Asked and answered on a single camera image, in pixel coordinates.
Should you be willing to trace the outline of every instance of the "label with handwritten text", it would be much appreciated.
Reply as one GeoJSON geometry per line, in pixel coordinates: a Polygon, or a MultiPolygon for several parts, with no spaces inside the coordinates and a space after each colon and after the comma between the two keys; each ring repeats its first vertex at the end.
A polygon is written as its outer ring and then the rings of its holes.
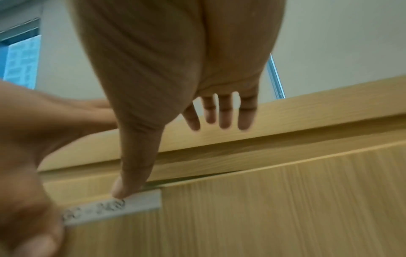
{"type": "Polygon", "coordinates": [[[113,218],[161,207],[161,190],[144,191],[123,200],[109,199],[68,208],[63,212],[66,226],[113,218]]]}

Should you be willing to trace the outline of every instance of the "hand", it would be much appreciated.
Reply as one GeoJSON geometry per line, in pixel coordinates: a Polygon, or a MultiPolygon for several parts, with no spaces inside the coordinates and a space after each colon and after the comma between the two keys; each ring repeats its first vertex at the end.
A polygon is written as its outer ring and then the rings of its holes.
{"type": "Polygon", "coordinates": [[[246,130],[257,109],[260,74],[282,23],[285,0],[68,0],[76,29],[117,115],[122,173],[113,196],[136,192],[151,173],[166,124],[182,113],[200,122],[232,120],[232,92],[246,130]]]}
{"type": "Polygon", "coordinates": [[[0,81],[0,243],[13,257],[50,257],[63,241],[61,213],[37,173],[41,161],[116,127],[106,100],[65,100],[0,81]]]}

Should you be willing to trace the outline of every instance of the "wooden surface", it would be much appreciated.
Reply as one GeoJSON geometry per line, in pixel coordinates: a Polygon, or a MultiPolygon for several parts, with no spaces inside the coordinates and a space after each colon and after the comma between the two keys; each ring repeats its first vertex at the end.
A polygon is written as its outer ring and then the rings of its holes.
{"type": "MultiPolygon", "coordinates": [[[[406,140],[406,116],[160,153],[150,182],[247,170],[406,140]]],[[[42,172],[59,202],[109,194],[119,161],[42,172]]]]}
{"type": "Polygon", "coordinates": [[[68,229],[68,257],[404,257],[406,145],[162,186],[163,207],[68,229]]]}
{"type": "MultiPolygon", "coordinates": [[[[235,126],[223,131],[217,125],[205,122],[202,122],[201,131],[194,133],[184,121],[175,121],[164,132],[160,152],[403,114],[406,113],[405,95],[406,76],[402,76],[277,100],[259,106],[257,121],[246,133],[238,131],[235,126]]],[[[119,157],[118,132],[112,131],[89,136],[61,149],[49,156],[40,169],[117,160],[119,157]]]]}

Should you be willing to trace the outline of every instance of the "wooden furniture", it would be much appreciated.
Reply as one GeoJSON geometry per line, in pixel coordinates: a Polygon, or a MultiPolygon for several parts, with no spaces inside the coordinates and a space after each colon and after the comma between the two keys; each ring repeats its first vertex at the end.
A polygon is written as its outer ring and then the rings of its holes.
{"type": "MultiPolygon", "coordinates": [[[[109,197],[117,132],[50,156],[62,206],[109,197]]],[[[406,76],[262,104],[247,133],[168,125],[162,206],[68,228],[68,257],[406,256],[406,76]]]]}

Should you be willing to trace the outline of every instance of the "sticker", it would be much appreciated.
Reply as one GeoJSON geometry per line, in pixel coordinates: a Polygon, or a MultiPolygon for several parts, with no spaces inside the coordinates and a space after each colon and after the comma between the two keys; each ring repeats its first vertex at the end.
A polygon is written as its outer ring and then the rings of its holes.
{"type": "Polygon", "coordinates": [[[161,190],[144,191],[123,200],[109,199],[70,207],[63,212],[65,226],[74,226],[161,207],[161,190]]]}

